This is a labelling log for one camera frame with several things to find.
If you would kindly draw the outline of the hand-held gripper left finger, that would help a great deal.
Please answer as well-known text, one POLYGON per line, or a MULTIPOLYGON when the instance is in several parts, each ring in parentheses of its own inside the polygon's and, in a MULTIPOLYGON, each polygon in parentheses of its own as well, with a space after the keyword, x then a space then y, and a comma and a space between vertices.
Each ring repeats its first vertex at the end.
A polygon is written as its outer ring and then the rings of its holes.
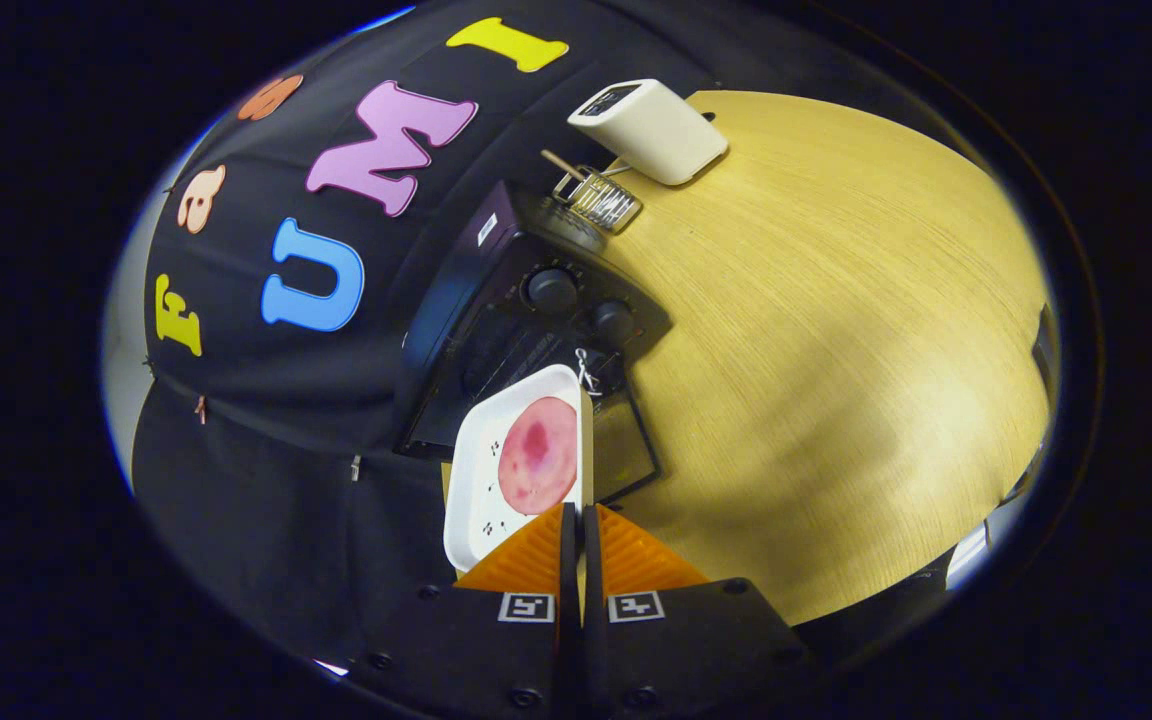
POLYGON ((579 514, 554 506, 465 577, 420 585, 347 679, 410 717, 568 717, 579 683, 579 514))

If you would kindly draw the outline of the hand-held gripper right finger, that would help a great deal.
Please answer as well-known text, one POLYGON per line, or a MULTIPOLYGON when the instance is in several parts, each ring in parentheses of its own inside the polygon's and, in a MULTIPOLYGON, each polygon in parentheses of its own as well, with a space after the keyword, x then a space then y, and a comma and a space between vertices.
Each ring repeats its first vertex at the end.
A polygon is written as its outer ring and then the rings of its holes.
POLYGON ((607 506, 582 520, 591 715, 772 717, 812 687, 812 651, 753 579, 708 579, 607 506))

